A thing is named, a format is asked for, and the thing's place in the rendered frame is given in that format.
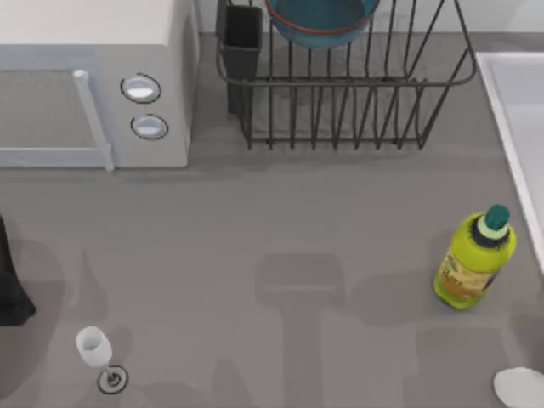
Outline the round microwave knob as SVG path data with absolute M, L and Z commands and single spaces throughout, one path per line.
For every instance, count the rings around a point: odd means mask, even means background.
M 167 122 L 157 115 L 135 117 L 131 120 L 130 127 L 136 136 L 144 140 L 163 139 L 169 130 Z
M 143 73 L 123 78 L 120 87 L 122 94 L 136 104 L 152 104 L 162 95 L 160 83 Z

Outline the black cutlery holder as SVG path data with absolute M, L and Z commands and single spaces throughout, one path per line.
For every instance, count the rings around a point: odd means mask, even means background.
M 228 110 L 243 112 L 245 88 L 238 82 L 252 82 L 257 75 L 262 48 L 263 10 L 251 5 L 235 5 L 218 0 L 216 36 L 227 84 Z

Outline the pale microwave oven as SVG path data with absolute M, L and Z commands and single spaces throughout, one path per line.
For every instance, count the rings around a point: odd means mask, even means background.
M 115 170 L 184 167 L 199 59 L 195 0 L 0 0 L 0 168 L 105 168 L 76 69 L 90 75 Z M 138 73 L 161 85 L 152 104 L 122 94 Z M 167 122 L 163 139 L 132 132 L 145 115 Z

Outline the blue bowl with red rim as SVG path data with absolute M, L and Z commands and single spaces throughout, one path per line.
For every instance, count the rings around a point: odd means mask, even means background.
M 371 22 L 381 0 L 263 0 L 276 30 L 305 48 L 351 43 Z

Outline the green bottle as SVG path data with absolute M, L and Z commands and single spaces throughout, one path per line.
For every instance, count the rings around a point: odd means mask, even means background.
M 510 211 L 495 204 L 463 219 L 433 278 L 437 297 L 456 310 L 476 306 L 517 247 Z

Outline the clear wine glass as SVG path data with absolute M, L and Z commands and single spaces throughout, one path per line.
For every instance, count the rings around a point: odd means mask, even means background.
M 119 394 L 127 387 L 128 372 L 122 365 L 111 363 L 111 341 L 100 328 L 82 328 L 76 335 L 76 349 L 87 366 L 99 371 L 96 383 L 102 394 Z

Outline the white sink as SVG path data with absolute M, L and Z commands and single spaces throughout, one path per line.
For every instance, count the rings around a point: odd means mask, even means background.
M 476 59 L 544 275 L 544 52 L 480 52 Z

